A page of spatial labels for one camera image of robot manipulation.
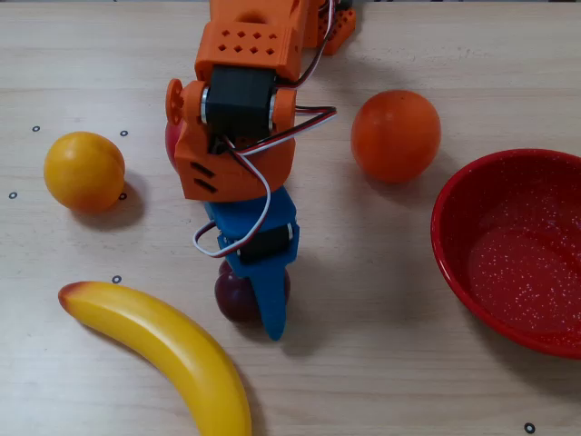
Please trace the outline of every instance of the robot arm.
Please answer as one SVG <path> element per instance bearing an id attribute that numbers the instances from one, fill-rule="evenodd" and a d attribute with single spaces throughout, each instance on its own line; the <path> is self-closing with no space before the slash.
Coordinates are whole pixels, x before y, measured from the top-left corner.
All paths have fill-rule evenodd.
<path id="1" fill-rule="evenodd" d="M 225 153 L 222 138 L 244 150 L 291 131 L 298 87 L 320 55 L 336 52 L 355 28 L 347 2 L 336 11 L 329 1 L 336 0 L 211 0 L 198 80 L 182 88 L 173 79 L 166 98 L 169 123 L 182 123 L 172 152 L 186 198 L 222 203 L 264 195 L 260 181 Z M 314 46 L 320 50 L 301 75 L 301 51 Z M 291 172 L 294 148 L 289 135 L 250 158 L 273 191 Z"/>

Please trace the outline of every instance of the banana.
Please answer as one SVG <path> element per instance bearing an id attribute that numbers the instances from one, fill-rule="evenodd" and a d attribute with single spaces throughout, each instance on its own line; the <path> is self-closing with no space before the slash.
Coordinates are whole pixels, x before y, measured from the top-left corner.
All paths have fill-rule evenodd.
<path id="1" fill-rule="evenodd" d="M 251 436 L 246 393 L 223 348 L 196 322 L 151 295 L 104 282 L 58 294 L 81 323 L 132 348 L 165 374 L 202 436 Z"/>

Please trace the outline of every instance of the toy orange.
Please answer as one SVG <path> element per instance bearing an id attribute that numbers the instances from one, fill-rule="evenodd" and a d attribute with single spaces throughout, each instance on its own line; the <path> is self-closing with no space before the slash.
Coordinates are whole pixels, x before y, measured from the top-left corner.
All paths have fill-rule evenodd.
<path id="1" fill-rule="evenodd" d="M 438 112 L 419 94 L 387 91 L 359 109 L 351 130 L 351 150 L 361 169 L 385 183 L 420 175 L 438 152 Z"/>
<path id="2" fill-rule="evenodd" d="M 82 213 L 112 206 L 123 190 L 125 162 L 99 134 L 74 132 L 58 139 L 44 160 L 44 182 L 60 204 Z"/>

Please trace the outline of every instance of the cable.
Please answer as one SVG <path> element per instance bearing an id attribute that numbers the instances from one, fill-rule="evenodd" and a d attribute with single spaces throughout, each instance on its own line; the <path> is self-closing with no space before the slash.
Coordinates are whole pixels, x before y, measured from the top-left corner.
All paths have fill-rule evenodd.
<path id="1" fill-rule="evenodd" d="M 237 151 L 236 146 L 232 143 L 228 136 L 224 135 L 222 137 L 223 141 L 230 147 L 229 151 L 232 157 L 236 160 L 236 162 L 238 162 L 238 164 L 240 164 L 243 168 L 248 170 L 262 182 L 262 184 L 264 185 L 264 189 L 266 190 L 266 202 L 264 203 L 264 208 L 262 209 L 261 215 L 259 216 L 256 223 L 252 226 L 252 228 L 248 231 L 248 233 L 246 233 L 246 235 L 242 239 L 236 241 L 235 243 L 231 243 L 227 247 L 224 247 L 217 252 L 209 252 L 208 250 L 202 248 L 199 244 L 200 238 L 208 231 L 216 227 L 216 222 L 214 220 L 209 221 L 203 227 L 198 229 L 198 231 L 193 235 L 192 241 L 193 245 L 202 253 L 207 254 L 213 258 L 220 258 L 227 256 L 230 253 L 234 253 L 235 251 L 241 249 L 244 245 L 246 245 L 252 240 L 254 235 L 261 229 L 262 225 L 264 224 L 264 221 L 266 220 L 266 215 L 271 206 L 271 187 L 269 186 L 266 178 L 262 175 L 262 173 L 246 158 L 246 156 L 260 153 L 276 145 L 282 144 L 298 134 L 302 134 L 311 129 L 314 129 L 315 127 L 319 127 L 324 123 L 327 123 L 331 118 L 334 118 L 337 115 L 337 109 L 333 106 L 295 106 L 295 107 L 297 113 L 318 114 L 318 115 L 311 118 L 310 120 L 307 120 L 304 123 L 292 127 L 287 131 L 281 132 L 280 134 L 275 134 L 269 138 L 257 141 L 255 145 L 243 151 Z"/>
<path id="2" fill-rule="evenodd" d="M 269 211 L 269 207 L 271 207 L 271 187 L 269 186 L 269 183 L 266 181 L 266 179 L 264 178 L 262 173 L 260 171 L 258 171 L 258 169 L 251 163 L 251 161 L 249 161 L 246 157 L 244 157 L 243 155 L 236 152 L 236 147 L 231 142 L 230 138 L 228 138 L 227 136 L 223 136 L 222 139 L 233 150 L 232 155 L 234 156 L 234 159 L 236 159 L 236 161 L 241 166 L 243 166 L 248 171 L 250 171 L 252 174 L 254 174 L 256 176 L 256 178 L 258 178 L 262 182 L 262 184 L 264 185 L 264 189 L 266 189 L 266 202 L 264 203 L 264 208 L 262 209 L 261 216 L 256 221 L 256 224 L 254 224 L 252 226 L 252 228 L 248 231 L 248 233 L 246 233 L 246 235 L 242 239 L 236 241 L 235 243 L 231 243 L 230 245 L 220 249 L 217 252 L 209 252 L 208 250 L 202 248 L 198 244 L 198 241 L 200 241 L 200 238 L 205 233 L 207 233 L 210 229 L 213 229 L 216 226 L 216 222 L 214 220 L 209 221 L 202 228 L 200 228 L 196 233 L 193 234 L 193 238 L 192 238 L 193 245 L 198 250 L 200 250 L 202 253 L 207 254 L 213 258 L 227 256 L 228 254 L 234 253 L 235 251 L 242 248 L 242 246 L 249 243 L 252 240 L 252 238 L 254 237 L 254 235 L 261 229 L 262 225 L 264 224 L 264 220 L 266 220 L 266 214 Z"/>
<path id="3" fill-rule="evenodd" d="M 336 1 L 337 0 L 329 0 L 329 2 L 328 2 L 329 3 L 329 22 L 327 23 L 327 32 L 325 33 L 325 37 L 323 39 L 322 44 L 319 47 L 319 50 L 317 51 L 317 53 L 315 54 L 315 57 L 310 62 L 309 67 L 305 70 L 305 72 L 302 74 L 302 76 L 299 78 L 299 80 L 297 80 L 295 82 L 286 82 L 286 83 L 276 84 L 276 86 L 278 88 L 299 89 L 307 81 L 307 79 L 309 79 L 309 77 L 312 75 L 312 73 L 315 71 L 315 68 L 317 68 L 317 64 L 319 64 L 320 57 L 323 56 L 323 50 L 325 49 L 325 45 L 327 44 L 327 41 L 329 41 L 329 38 L 331 36 L 331 31 L 333 29 L 333 25 L 335 24 L 335 2 Z"/>
<path id="4" fill-rule="evenodd" d="M 319 6 L 319 12 L 324 12 L 329 7 L 329 0 L 325 0 L 321 6 Z"/>
<path id="5" fill-rule="evenodd" d="M 308 132 L 311 129 L 314 129 L 315 127 L 319 127 L 320 125 L 327 123 L 329 120 L 331 120 L 332 118 L 334 118 L 337 115 L 337 109 L 335 109 L 332 106 L 328 106 L 328 107 L 325 107 L 325 112 L 322 112 L 322 113 L 312 112 L 312 113 L 313 114 L 319 113 L 319 114 L 317 116 L 305 121 L 304 123 L 301 123 L 299 125 L 295 125 L 291 129 L 285 130 L 284 132 L 281 132 L 279 134 L 274 134 L 273 136 L 269 136 L 268 138 L 257 141 L 256 143 L 254 143 L 250 147 L 248 147 L 242 151 L 236 152 L 236 153 L 240 156 L 250 156 L 252 154 L 260 153 L 260 152 L 268 150 L 269 148 L 272 148 L 276 145 L 282 144 L 282 143 L 290 140 L 291 138 L 294 138 L 295 136 L 297 136 L 299 134 L 303 134 L 305 132 Z"/>

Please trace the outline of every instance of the wooden table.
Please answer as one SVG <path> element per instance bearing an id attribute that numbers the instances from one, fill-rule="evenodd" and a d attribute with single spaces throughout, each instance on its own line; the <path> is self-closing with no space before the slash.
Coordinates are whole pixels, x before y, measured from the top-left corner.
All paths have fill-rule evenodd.
<path id="1" fill-rule="evenodd" d="M 163 148 L 165 88 L 193 78 L 208 6 L 0 5 L 0 434 L 197 434 L 161 374 L 59 306 L 62 285 L 115 275 L 226 349 L 256 436 L 521 435 L 527 421 L 539 435 L 579 434 L 579 363 L 475 322 L 441 278 L 428 228 L 443 183 L 481 155 L 579 153 L 581 8 L 359 13 L 357 34 L 300 92 L 340 116 L 299 140 L 288 188 L 300 256 L 287 331 L 272 343 L 220 315 L 218 262 L 191 243 L 204 211 L 182 198 Z M 429 98 L 443 139 L 417 181 L 381 189 L 353 162 L 350 127 L 366 99 L 392 88 Z M 72 215 L 44 187 L 48 147 L 78 130 L 115 141 L 129 170 L 127 200 L 99 218 Z"/>

